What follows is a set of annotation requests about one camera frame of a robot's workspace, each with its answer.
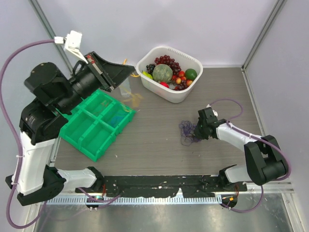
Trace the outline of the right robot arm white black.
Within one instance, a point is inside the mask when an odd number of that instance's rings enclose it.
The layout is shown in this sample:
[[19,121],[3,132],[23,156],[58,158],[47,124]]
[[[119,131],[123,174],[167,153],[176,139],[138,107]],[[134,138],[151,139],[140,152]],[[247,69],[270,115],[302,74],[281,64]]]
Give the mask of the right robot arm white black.
[[235,164],[219,171],[218,185],[224,191],[231,190],[238,182],[262,186],[290,174],[288,161],[274,136],[251,134],[225,119],[219,120],[210,106],[198,111],[194,136],[199,140],[225,141],[244,153],[244,165]]

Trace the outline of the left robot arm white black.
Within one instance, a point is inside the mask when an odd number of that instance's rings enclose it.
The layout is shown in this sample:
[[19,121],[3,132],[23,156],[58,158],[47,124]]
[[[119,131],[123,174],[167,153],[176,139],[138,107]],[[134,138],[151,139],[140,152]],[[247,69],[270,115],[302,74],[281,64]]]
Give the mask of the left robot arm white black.
[[22,163],[5,179],[18,191],[22,206],[48,201],[67,189],[93,193],[102,189],[104,178],[94,167],[65,171],[47,162],[61,128],[68,122],[65,115],[98,89],[111,92],[134,71],[134,66],[108,62],[95,52],[75,64],[70,79],[51,62],[32,70],[24,84],[35,99],[23,109],[19,124]]

